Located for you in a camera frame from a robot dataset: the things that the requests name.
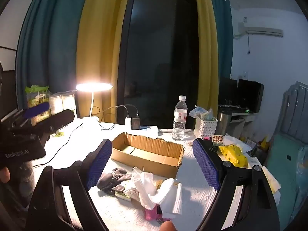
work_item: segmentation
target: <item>yellow bag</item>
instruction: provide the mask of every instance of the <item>yellow bag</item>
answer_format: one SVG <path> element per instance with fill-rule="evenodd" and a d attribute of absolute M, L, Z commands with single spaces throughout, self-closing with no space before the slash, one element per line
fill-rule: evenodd
<path fill-rule="evenodd" d="M 242 154 L 239 147 L 235 145 L 219 146 L 220 152 L 236 167 L 248 167 L 247 158 Z"/>

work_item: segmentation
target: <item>curtain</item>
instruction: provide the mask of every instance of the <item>curtain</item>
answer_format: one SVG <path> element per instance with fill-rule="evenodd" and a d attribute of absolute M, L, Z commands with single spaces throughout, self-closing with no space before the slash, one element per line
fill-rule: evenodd
<path fill-rule="evenodd" d="M 218 74 L 230 78 L 233 57 L 233 28 L 230 0 L 212 0 L 218 39 Z"/>
<path fill-rule="evenodd" d="M 211 0 L 197 0 L 199 30 L 198 106 L 218 110 L 218 42 Z"/>
<path fill-rule="evenodd" d="M 76 88 L 76 46 L 85 0 L 33 0 L 16 53 L 18 108 L 27 106 L 25 87 L 47 86 L 52 93 Z"/>
<path fill-rule="evenodd" d="M 118 62 L 127 0 L 86 0 L 80 20 L 76 75 L 77 83 L 111 83 L 110 91 L 96 92 L 94 106 L 105 122 L 115 122 L 115 115 L 102 114 L 116 106 Z M 89 115 L 91 93 L 78 92 L 80 117 Z"/>

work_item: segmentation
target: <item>gray glove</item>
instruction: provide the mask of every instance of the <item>gray glove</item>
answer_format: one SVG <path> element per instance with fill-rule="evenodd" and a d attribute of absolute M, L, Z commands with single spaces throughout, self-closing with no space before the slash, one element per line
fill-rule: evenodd
<path fill-rule="evenodd" d="M 123 193 L 125 188 L 120 183 L 130 179 L 131 174 L 126 174 L 126 170 L 115 168 L 112 173 L 102 173 L 96 186 L 106 194 L 114 195 L 115 191 Z"/>

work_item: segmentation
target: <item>teal curtain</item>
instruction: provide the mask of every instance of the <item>teal curtain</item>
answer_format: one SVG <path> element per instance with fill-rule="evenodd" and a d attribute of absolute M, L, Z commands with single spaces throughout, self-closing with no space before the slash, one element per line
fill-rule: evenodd
<path fill-rule="evenodd" d="M 230 0 L 212 0 L 218 40 L 219 77 L 230 78 L 233 56 L 233 27 Z"/>
<path fill-rule="evenodd" d="M 85 0 L 33 0 L 16 53 L 18 108 L 27 107 L 25 87 L 47 86 L 52 93 L 76 88 L 76 50 Z"/>

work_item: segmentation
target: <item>yellow curtain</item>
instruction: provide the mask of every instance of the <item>yellow curtain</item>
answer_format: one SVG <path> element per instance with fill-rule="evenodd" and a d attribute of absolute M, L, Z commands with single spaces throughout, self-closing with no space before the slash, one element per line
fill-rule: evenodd
<path fill-rule="evenodd" d="M 94 93 L 94 106 L 102 111 L 116 106 L 119 52 L 127 0 L 86 0 L 82 10 L 76 59 L 78 83 L 105 82 L 113 88 Z M 78 92 L 80 116 L 89 115 L 91 93 Z M 105 122 L 115 122 L 115 109 L 104 113 Z"/>
<path fill-rule="evenodd" d="M 198 106 L 218 110 L 218 43 L 212 0 L 197 0 L 199 30 Z"/>

